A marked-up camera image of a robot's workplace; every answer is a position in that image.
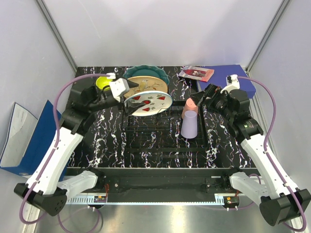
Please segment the watermelon pattern white plate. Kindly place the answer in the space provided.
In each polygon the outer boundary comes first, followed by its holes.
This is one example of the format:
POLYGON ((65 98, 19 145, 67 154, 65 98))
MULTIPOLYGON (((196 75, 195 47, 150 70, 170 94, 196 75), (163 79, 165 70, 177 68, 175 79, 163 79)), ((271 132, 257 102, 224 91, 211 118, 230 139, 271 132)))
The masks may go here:
POLYGON ((135 112, 136 117, 146 117, 159 114, 166 109, 170 108, 173 103, 172 97, 162 91, 143 91, 128 97, 124 104, 127 102, 146 103, 145 107, 141 107, 135 112))

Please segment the teal scalloped plate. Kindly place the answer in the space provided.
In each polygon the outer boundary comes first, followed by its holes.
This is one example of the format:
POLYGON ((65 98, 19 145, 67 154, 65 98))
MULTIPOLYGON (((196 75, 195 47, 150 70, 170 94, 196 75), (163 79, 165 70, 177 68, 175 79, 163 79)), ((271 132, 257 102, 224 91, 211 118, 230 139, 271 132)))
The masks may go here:
POLYGON ((139 65, 130 67, 125 71, 123 75, 123 77, 126 79, 136 76, 156 77, 163 80, 167 85, 169 85, 170 83, 169 77, 166 72, 157 66, 139 65))

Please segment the yellow bowl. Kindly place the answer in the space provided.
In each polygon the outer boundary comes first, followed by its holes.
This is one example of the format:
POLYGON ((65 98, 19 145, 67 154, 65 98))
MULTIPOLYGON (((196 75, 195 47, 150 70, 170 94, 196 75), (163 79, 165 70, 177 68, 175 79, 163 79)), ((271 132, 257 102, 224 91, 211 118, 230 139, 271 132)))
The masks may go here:
POLYGON ((95 84, 99 90, 109 90, 110 89, 110 83, 114 79, 115 78, 100 76, 97 78, 95 84))

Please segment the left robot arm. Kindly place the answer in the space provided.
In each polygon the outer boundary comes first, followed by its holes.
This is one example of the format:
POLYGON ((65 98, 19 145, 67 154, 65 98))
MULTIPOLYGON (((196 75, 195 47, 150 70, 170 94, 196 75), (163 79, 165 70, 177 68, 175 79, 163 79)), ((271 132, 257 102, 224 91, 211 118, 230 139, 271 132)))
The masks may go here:
POLYGON ((124 95, 130 88, 137 87, 137 83, 116 78, 108 84, 110 89, 105 92, 98 91, 94 83, 89 87, 78 85, 82 78, 84 76, 70 81, 72 103, 61 117, 53 107, 56 132, 38 168, 26 183, 18 183, 14 188, 14 192, 23 199, 22 204, 29 203, 51 216, 59 214, 68 199, 88 189, 94 192, 104 189, 105 174, 95 168, 86 168, 73 178, 59 181, 71 154, 95 121, 95 112, 118 106, 132 113, 141 106, 124 106, 124 95))

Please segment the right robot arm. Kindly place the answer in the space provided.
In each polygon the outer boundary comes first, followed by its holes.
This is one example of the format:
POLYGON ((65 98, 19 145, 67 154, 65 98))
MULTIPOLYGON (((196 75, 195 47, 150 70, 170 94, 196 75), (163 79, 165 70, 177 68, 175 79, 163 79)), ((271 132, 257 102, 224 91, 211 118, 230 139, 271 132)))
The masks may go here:
POLYGON ((222 190, 229 193, 235 189, 245 194, 271 226, 301 217, 303 225, 297 231, 304 231, 304 212, 311 194, 291 180, 267 145, 267 135, 250 114, 247 93, 232 86, 221 88, 210 84, 190 97, 197 106, 205 105, 208 111, 219 113, 227 120, 230 135, 247 152, 264 180, 260 184, 235 168, 221 179, 222 190))

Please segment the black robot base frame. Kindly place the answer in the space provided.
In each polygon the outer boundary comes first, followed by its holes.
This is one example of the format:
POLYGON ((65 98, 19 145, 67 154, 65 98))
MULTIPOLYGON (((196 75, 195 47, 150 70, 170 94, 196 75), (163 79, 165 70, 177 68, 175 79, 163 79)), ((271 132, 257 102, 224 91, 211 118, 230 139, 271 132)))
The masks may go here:
POLYGON ((235 195, 226 175, 232 168, 100 168, 108 202, 208 202, 214 194, 235 195))

